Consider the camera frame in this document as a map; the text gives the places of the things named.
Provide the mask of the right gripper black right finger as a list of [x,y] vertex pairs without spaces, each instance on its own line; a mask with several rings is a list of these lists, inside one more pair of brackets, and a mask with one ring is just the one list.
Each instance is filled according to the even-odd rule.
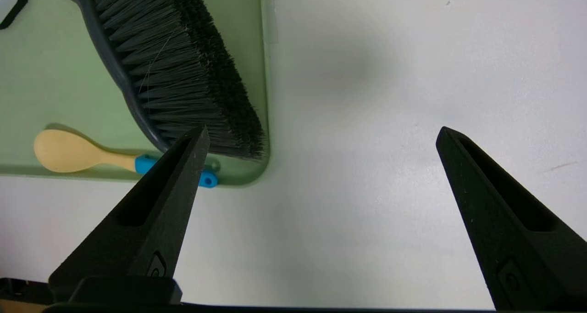
[[463,133],[436,149],[495,309],[585,311],[585,240]]

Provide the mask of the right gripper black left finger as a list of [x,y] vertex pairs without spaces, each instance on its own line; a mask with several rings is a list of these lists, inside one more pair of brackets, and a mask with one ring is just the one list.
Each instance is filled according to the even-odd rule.
[[185,237],[210,138],[186,132],[53,271],[58,300],[88,277],[171,278]]

